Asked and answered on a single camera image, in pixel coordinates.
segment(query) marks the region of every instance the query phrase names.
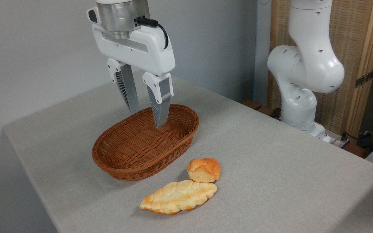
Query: wicker basket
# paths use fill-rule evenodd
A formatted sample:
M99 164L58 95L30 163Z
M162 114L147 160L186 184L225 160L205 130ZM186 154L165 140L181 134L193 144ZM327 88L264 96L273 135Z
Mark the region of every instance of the wicker basket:
M188 149L198 125L198 115L184 105L170 105L167 123L160 128L155 126L152 109L143 109L102 133L92 157L116 179L145 179Z

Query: cable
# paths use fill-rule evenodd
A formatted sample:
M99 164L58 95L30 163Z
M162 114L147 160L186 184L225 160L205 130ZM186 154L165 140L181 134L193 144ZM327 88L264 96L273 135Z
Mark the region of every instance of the cable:
M346 131L343 132L343 133L346 134L346 135L348 135L349 137L355 139L355 140L358 141L358 142L361 142L361 143L367 144L367 145L369 145L369 146L373 146L373 143L368 143L368 142L362 141L361 139L358 139L357 137L354 137L354 136L348 134Z
M161 30L163 31L163 34L165 36L165 47L163 49L166 49L168 47L168 45L169 45L168 33L166 32L165 28L158 23L158 21L156 21L154 19L145 18L145 16L144 16L144 17L138 17L137 19L135 19L135 22L139 23L140 25L148 26L148 27L151 27L151 28L156 28L156 27L161 28Z
M166 49L169 44L169 38L168 38L168 33L166 33L165 28L162 27L162 25L158 24L158 27L160 27L163 31L163 34L165 35L165 47L163 49Z

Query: bread roll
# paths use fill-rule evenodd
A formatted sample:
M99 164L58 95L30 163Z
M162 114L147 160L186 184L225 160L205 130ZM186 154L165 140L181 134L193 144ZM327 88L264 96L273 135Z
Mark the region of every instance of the bread roll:
M220 179L221 168L213 158L194 159L187 166L188 176L196 182L214 182Z
M211 183L199 183L192 180L172 182L155 193L145 197L139 206L158 214L176 214L181 210L191 210L203 205L217 190Z

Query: table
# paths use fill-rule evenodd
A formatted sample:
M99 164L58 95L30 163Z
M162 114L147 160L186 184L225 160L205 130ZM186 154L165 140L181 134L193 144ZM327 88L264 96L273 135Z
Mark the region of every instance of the table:
M171 103L195 110L200 126L184 155L138 182L110 177L91 158L97 137L129 116L115 84L4 128L58 232L373 232L371 162L179 78L173 84ZM173 216L137 208L205 157L222 168L207 203Z

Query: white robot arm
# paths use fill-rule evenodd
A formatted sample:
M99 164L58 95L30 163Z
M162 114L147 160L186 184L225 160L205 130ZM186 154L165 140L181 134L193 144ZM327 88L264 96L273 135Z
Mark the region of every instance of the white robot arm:
M331 6L332 0L291 0L289 34L297 47L278 46L267 62L280 88L281 121L323 140L312 91L331 93L345 75L330 44Z
M174 94L169 72L175 58L166 31L149 19L147 0L96 0L96 4L87 16L99 50L109 57L112 82L134 114L140 108L131 66L146 71L142 79L148 86L156 127L162 126Z

